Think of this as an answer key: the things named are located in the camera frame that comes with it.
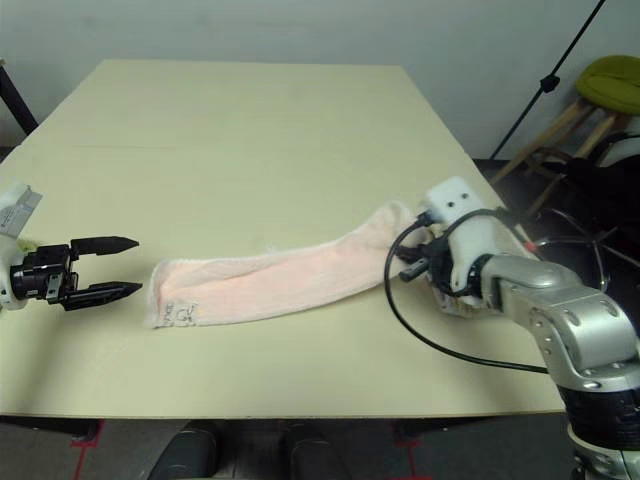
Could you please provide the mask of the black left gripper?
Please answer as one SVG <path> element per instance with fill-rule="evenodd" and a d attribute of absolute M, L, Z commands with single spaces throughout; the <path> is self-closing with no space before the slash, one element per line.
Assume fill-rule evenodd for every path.
<path fill-rule="evenodd" d="M 10 284 L 18 300 L 46 300 L 74 311 L 106 305 L 124 299 L 143 285 L 133 282 L 106 282 L 77 290 L 78 274 L 73 262 L 81 255 L 113 255 L 138 247 L 126 237 L 103 236 L 72 239 L 70 244 L 41 246 L 28 253 L 20 264 L 10 267 Z"/>

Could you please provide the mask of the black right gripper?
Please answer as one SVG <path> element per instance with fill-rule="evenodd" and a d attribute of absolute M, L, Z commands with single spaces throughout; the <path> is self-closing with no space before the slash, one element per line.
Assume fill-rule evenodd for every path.
<path fill-rule="evenodd" d="M 453 293 L 451 289 L 453 260 L 446 235 L 434 238 L 427 244 L 399 245 L 397 257 L 400 260 L 420 260 L 424 257 L 428 263 L 428 265 L 414 264 L 402 270 L 399 273 L 401 280 L 414 280 L 427 271 L 430 283 L 436 290 L 446 295 Z"/>

